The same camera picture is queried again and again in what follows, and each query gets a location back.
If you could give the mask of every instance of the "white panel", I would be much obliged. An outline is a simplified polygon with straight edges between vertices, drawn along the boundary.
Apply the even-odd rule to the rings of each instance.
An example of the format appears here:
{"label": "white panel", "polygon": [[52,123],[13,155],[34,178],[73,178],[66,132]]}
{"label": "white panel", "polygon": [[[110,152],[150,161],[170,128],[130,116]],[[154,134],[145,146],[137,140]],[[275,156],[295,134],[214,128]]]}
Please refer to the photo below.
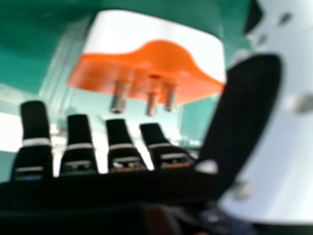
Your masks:
{"label": "white panel", "polygon": [[[239,200],[230,189],[220,202],[231,215],[273,224],[313,223],[313,112],[291,111],[291,97],[313,94],[313,1],[260,0],[265,10],[251,33],[258,53],[278,54],[283,79],[269,123],[249,162],[238,176],[251,186]],[[290,13],[285,25],[277,19]]]}
{"label": "white panel", "polygon": [[224,47],[218,38],[191,27],[135,12],[99,12],[89,32],[84,53],[127,53],[154,40],[167,40],[184,47],[202,71],[225,82]]}

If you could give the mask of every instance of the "metal prong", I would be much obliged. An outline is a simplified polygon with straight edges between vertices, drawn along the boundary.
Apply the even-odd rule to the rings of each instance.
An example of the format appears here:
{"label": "metal prong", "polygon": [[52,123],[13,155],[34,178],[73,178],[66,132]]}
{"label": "metal prong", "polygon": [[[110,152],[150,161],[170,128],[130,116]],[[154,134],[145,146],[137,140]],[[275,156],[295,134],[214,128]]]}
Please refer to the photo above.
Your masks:
{"label": "metal prong", "polygon": [[147,107],[147,112],[146,112],[148,116],[154,116],[157,113],[157,102],[158,102],[158,95],[149,94],[148,107]]}
{"label": "metal prong", "polygon": [[120,114],[124,111],[130,89],[131,85],[129,83],[118,82],[116,84],[111,104],[111,112],[115,114]]}
{"label": "metal prong", "polygon": [[176,96],[177,96],[177,90],[175,87],[169,87],[168,88],[168,94],[166,97],[166,104],[165,104],[165,110],[168,112],[172,112],[176,108]]}

